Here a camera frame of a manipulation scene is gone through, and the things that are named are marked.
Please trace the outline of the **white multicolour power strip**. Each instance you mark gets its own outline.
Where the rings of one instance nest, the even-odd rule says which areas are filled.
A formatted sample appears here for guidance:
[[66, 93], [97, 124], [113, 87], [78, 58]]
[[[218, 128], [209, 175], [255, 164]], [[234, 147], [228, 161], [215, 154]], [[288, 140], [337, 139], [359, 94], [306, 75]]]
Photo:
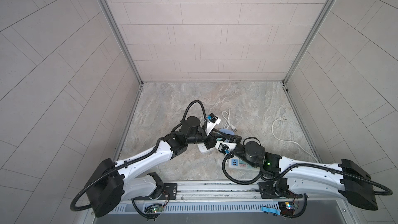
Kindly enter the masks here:
[[246, 162], [238, 159], [238, 158], [232, 158], [228, 160], [228, 167], [230, 169], [236, 169], [236, 170], [246, 170], [246, 171], [254, 171], [254, 172], [259, 172], [259, 168], [254, 168], [251, 165], [247, 164]]

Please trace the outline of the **white square socket cube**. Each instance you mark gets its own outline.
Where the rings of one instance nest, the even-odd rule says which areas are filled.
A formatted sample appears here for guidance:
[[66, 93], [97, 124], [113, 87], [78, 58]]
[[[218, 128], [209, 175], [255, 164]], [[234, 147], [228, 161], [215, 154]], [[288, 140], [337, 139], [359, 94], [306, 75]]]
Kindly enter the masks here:
[[206, 154], [206, 153], [212, 152], [215, 148], [212, 147], [212, 148], [208, 149], [205, 144], [198, 144], [198, 149], [199, 149], [200, 153]]

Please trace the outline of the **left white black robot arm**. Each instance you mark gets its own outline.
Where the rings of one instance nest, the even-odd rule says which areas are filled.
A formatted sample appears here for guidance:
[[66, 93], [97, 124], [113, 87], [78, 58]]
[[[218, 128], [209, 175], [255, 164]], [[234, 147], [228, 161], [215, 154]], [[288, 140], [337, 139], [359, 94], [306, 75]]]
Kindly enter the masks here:
[[217, 137], [212, 131], [220, 122], [214, 114], [205, 117], [204, 124], [199, 118], [190, 116], [170, 134], [159, 138], [154, 147], [125, 160], [103, 160], [83, 190], [73, 198], [70, 210], [92, 209], [96, 217], [103, 217], [124, 200], [136, 197], [156, 199], [162, 193], [163, 181], [156, 173], [141, 174], [179, 156], [190, 144], [205, 144], [208, 149], [213, 148]]

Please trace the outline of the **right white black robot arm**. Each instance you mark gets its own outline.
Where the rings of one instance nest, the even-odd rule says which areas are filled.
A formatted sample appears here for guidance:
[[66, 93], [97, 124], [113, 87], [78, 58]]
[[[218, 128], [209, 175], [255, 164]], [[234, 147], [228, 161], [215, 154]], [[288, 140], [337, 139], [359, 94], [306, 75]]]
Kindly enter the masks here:
[[[351, 160], [341, 163], [310, 163], [267, 152], [256, 137], [212, 131], [210, 144], [225, 155], [222, 162], [224, 175], [232, 182], [250, 185], [263, 180], [269, 187], [269, 197], [328, 195], [347, 200], [353, 206], [375, 211], [376, 196], [391, 196], [393, 191], [375, 181]], [[257, 169], [258, 175], [250, 180], [233, 178], [226, 169], [226, 162], [238, 158]]]

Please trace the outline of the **blue square socket cube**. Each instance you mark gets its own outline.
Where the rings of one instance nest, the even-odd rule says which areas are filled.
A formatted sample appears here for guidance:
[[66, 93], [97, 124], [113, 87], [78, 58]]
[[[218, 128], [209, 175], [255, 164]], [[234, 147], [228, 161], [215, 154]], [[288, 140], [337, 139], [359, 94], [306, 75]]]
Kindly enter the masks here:
[[223, 134], [227, 134], [227, 135], [235, 135], [234, 134], [234, 131], [232, 131], [232, 130], [228, 130], [228, 129], [220, 129], [219, 130], [221, 133], [223, 133]]

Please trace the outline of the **right circuit board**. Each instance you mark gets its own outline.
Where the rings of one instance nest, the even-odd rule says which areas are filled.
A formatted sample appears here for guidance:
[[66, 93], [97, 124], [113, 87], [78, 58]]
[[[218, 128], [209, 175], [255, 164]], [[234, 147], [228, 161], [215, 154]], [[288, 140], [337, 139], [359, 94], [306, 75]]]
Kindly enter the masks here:
[[293, 201], [279, 201], [278, 206], [280, 214], [288, 217], [294, 216], [299, 208], [299, 206]]

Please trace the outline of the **circuit board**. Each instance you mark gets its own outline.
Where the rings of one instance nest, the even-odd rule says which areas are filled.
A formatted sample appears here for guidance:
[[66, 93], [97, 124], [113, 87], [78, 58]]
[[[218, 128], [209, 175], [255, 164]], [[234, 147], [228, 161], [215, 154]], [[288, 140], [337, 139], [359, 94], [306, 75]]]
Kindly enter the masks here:
[[159, 214], [164, 210], [164, 205], [160, 203], [156, 203], [153, 205], [149, 205], [145, 208], [146, 214]]
[[299, 208], [299, 206], [293, 201], [279, 201], [278, 206], [280, 214], [288, 217], [294, 216]]

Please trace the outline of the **left circuit board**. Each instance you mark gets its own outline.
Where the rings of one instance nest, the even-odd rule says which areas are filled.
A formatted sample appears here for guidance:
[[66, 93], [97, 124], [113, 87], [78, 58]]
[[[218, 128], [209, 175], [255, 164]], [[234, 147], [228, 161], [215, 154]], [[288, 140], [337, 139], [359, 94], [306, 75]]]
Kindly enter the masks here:
[[160, 203], [156, 203], [153, 205], [149, 205], [145, 208], [146, 214], [159, 214], [164, 210], [164, 205]]

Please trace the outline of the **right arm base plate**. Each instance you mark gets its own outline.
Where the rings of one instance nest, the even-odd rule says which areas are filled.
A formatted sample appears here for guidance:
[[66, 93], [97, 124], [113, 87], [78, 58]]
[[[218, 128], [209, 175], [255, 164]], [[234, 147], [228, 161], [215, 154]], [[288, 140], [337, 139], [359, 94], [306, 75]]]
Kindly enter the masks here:
[[260, 182], [258, 192], [262, 199], [294, 199], [303, 198], [302, 194], [294, 194], [289, 185], [282, 180], [277, 182]]

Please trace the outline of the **aluminium mounting rail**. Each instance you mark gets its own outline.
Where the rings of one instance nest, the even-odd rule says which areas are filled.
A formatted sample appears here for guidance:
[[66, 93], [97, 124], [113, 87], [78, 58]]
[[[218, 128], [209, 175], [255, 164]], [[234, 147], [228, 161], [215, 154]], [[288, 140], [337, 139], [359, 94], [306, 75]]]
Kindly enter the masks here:
[[[316, 181], [297, 177], [280, 180], [286, 182], [294, 194], [303, 196], [308, 194], [341, 198], [346, 190], [342, 179], [334, 180], [328, 176]], [[260, 182], [263, 181], [251, 185], [239, 185], [230, 181], [180, 181], [177, 182], [175, 200], [180, 198], [251, 198], [254, 194], [260, 195], [258, 192]], [[150, 196], [158, 187], [162, 189], [164, 183], [166, 182], [163, 182], [155, 173], [134, 179], [111, 177], [89, 188], [86, 195], [93, 208], [99, 206], [115, 208], [120, 202]]]

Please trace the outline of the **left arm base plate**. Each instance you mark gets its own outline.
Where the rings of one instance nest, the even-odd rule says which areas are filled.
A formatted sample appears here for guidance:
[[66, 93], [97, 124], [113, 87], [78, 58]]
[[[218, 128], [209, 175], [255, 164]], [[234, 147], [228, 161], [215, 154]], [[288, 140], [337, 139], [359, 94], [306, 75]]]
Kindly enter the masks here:
[[153, 194], [146, 197], [137, 197], [135, 200], [143, 201], [165, 201], [165, 200], [175, 200], [177, 195], [177, 183], [164, 183], [163, 188], [159, 187], [155, 190]]

